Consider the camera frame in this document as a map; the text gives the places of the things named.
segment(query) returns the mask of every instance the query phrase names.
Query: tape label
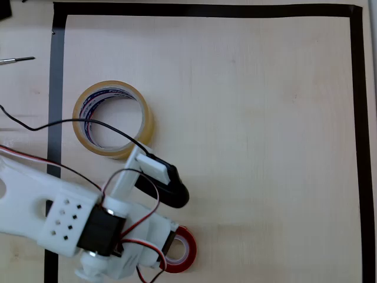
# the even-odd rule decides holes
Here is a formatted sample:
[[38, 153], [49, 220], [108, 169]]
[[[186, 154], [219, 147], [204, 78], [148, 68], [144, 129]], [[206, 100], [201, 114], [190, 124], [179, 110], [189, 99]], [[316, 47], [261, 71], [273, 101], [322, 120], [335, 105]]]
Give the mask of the tape label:
[[[109, 98], [121, 97], [125, 99], [136, 100], [136, 98], [129, 92], [124, 91], [120, 88], [103, 88], [91, 94], [85, 99], [84, 103], [80, 109], [80, 118], [82, 119], [91, 119], [95, 109]], [[83, 133], [85, 133], [86, 138], [94, 145], [101, 147], [93, 138], [92, 138], [92, 124], [88, 122], [80, 123], [80, 127]]]

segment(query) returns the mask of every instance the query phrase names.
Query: light wooden surface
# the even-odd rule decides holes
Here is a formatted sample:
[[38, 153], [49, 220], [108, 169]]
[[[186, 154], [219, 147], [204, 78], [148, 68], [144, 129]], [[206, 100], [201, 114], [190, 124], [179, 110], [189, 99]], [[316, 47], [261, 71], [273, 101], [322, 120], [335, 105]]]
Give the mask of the light wooden surface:
[[[1, 104], [39, 125], [48, 114], [52, 6], [31, 3], [26, 10], [13, 2], [14, 17], [0, 22], [4, 42], [32, 39], [31, 49], [2, 43], [1, 58], [38, 59], [0, 68]], [[364, 21], [375, 181], [367, 9]], [[197, 261], [159, 282], [361, 282], [349, 37], [347, 18], [68, 17], [63, 117], [71, 117], [78, 96], [94, 83], [133, 85], [156, 117], [153, 149], [178, 167], [190, 191], [185, 208], [159, 212], [194, 233]], [[109, 119], [132, 130], [117, 115]], [[46, 131], [13, 131], [18, 127], [3, 116], [0, 127], [2, 143], [46, 155]], [[122, 166], [83, 148], [69, 124], [62, 128], [62, 162], [99, 184]], [[84, 183], [66, 171], [62, 178]], [[153, 203], [138, 191], [133, 199]], [[41, 248], [1, 234], [0, 243], [1, 282], [43, 281]], [[80, 282], [75, 263], [59, 258], [60, 283]]]

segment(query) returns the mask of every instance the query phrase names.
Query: white wire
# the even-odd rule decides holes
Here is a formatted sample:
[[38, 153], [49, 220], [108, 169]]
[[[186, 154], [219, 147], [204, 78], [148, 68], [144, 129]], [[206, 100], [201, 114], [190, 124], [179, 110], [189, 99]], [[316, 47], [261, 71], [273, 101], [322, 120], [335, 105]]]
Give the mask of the white wire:
[[15, 153], [15, 152], [12, 152], [10, 150], [4, 149], [2, 147], [0, 147], [0, 151], [8, 153], [8, 154], [16, 156], [16, 157], [19, 157], [19, 158], [22, 158], [22, 159], [30, 160], [30, 161], [37, 162], [37, 163], [50, 164], [50, 165], [54, 165], [56, 167], [62, 168], [61, 166], [59, 166], [58, 164], [55, 164], [53, 162], [44, 161], [44, 160], [40, 160], [40, 159], [34, 159], [33, 157], [25, 156], [25, 155], [20, 154], [20, 153]]

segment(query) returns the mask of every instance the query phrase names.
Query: screwdriver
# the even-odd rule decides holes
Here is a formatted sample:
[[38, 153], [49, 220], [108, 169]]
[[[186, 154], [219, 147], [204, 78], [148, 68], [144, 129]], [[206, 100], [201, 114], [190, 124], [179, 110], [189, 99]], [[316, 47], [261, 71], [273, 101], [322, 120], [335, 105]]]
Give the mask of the screwdriver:
[[23, 57], [23, 58], [11, 58], [11, 59], [0, 59], [0, 65], [16, 63], [18, 61], [34, 60], [35, 57]]

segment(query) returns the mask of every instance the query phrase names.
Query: wire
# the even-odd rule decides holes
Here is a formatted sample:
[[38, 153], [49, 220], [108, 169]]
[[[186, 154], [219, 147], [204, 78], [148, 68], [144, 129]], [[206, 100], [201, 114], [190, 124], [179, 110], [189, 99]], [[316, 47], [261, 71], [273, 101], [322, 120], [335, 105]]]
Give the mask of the wire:
[[[140, 281], [142, 283], [148, 283], [147, 281], [145, 281], [144, 277], [142, 276], [140, 269], [139, 269], [139, 266], [136, 266], [136, 271], [137, 271], [137, 275], [139, 276]], [[165, 270], [161, 270], [159, 273], [157, 273], [157, 275], [155, 277], [153, 277], [153, 279], [149, 283], [153, 283], [161, 275], [161, 273], [163, 273], [164, 271]]]
[[[160, 256], [162, 262], [164, 263], [164, 267], [162, 268], [162, 270], [149, 283], [153, 283], [166, 270], [166, 268], [167, 268], [167, 262], [166, 262], [165, 255], [153, 243], [148, 242], [148, 241], [144, 241], [144, 240], [141, 240], [141, 239], [123, 239], [123, 240], [121, 240], [121, 243], [137, 243], [139, 245], [146, 246], [147, 248], [150, 248], [150, 249], [152, 249], [152, 250], [154, 250], [155, 252], [158, 253], [158, 255]], [[139, 269], [138, 266], [136, 266], [136, 270], [137, 270], [137, 275], [140, 278], [140, 281], [142, 283], [148, 283], [147, 281], [145, 281], [144, 277], [142, 276], [142, 274], [141, 274], [140, 269]]]
[[155, 206], [152, 208], [152, 210], [147, 214], [145, 215], [143, 218], [141, 218], [139, 221], [135, 222], [133, 225], [131, 225], [126, 231], [124, 231], [123, 233], [120, 234], [120, 239], [123, 239], [126, 234], [130, 233], [133, 229], [135, 229], [141, 222], [145, 221], [147, 218], [149, 218], [158, 208], [158, 206], [160, 205], [160, 195], [158, 194], [158, 189], [156, 187], [156, 185], [152, 182], [152, 180], [150, 178], [147, 177], [147, 175], [145, 175], [142, 171], [139, 171], [139, 170], [136, 170], [136, 169], [131, 169], [131, 168], [123, 168], [119, 171], [122, 171], [122, 170], [128, 170], [128, 171], [134, 171], [134, 172], [138, 172], [140, 175], [142, 175], [144, 178], [146, 178], [154, 187], [154, 189], [156, 190], [156, 194], [157, 194], [157, 201], [156, 201], [156, 204]]
[[161, 260], [164, 263], [163, 270], [166, 269], [167, 261], [165, 259], [165, 255], [155, 244], [148, 242], [148, 241], [145, 241], [145, 240], [142, 240], [142, 239], [137, 239], [137, 238], [123, 239], [123, 240], [120, 241], [120, 243], [137, 243], [139, 245], [146, 246], [147, 248], [154, 250], [155, 252], [158, 253], [158, 255], [161, 257]]
[[56, 167], [60, 167], [60, 168], [64, 168], [64, 169], [67, 169], [77, 175], [79, 175], [80, 177], [82, 177], [83, 179], [85, 179], [86, 181], [88, 181], [89, 183], [91, 183], [93, 186], [95, 186], [98, 190], [101, 190], [101, 187], [99, 185], [97, 185], [96, 183], [94, 183], [92, 180], [90, 180], [89, 178], [85, 177], [84, 175], [78, 173], [76, 170], [72, 169], [72, 168], [69, 168], [68, 166], [66, 165], [63, 165], [63, 164], [60, 164], [58, 162], [54, 162], [54, 161], [51, 161], [51, 160], [48, 160], [48, 159], [45, 159], [45, 158], [41, 158], [39, 156], [35, 156], [35, 155], [31, 155], [31, 154], [28, 154], [28, 153], [24, 153], [24, 152], [19, 152], [18, 150], [14, 150], [14, 149], [11, 149], [9, 147], [6, 147], [6, 146], [3, 146], [2, 144], [0, 144], [0, 151], [2, 152], [6, 152], [6, 153], [9, 153], [13, 156], [17, 156], [17, 157], [20, 157], [20, 158], [23, 158], [23, 159], [27, 159], [27, 160], [31, 160], [33, 162], [39, 162], [39, 163], [45, 163], [45, 164], [50, 164], [50, 165], [53, 165], [53, 166], [56, 166]]
[[43, 125], [43, 126], [40, 126], [40, 127], [37, 127], [37, 128], [32, 128], [32, 127], [26, 125], [25, 123], [21, 122], [20, 120], [16, 119], [12, 115], [10, 115], [8, 112], [6, 112], [2, 105], [0, 105], [0, 109], [4, 112], [4, 114], [8, 118], [10, 118], [14, 122], [20, 124], [22, 127], [28, 129], [29, 131], [39, 131], [39, 130], [42, 130], [44, 128], [51, 127], [51, 126], [58, 125], [58, 124], [62, 124], [62, 123], [65, 123], [65, 122], [87, 122], [87, 123], [99, 124], [101, 126], [104, 126], [108, 129], [128, 138], [130, 141], [132, 141], [134, 144], [136, 144], [141, 150], [143, 150], [146, 153], [146, 155], [149, 155], [148, 150], [141, 143], [139, 143], [136, 139], [134, 139], [133, 137], [129, 136], [126, 133], [123, 133], [121, 130], [114, 128], [113, 126], [106, 124], [104, 122], [98, 121], [98, 120], [93, 120], [93, 119], [63, 119], [63, 120], [58, 120], [58, 121], [55, 121], [55, 122], [48, 123], [46, 125]]

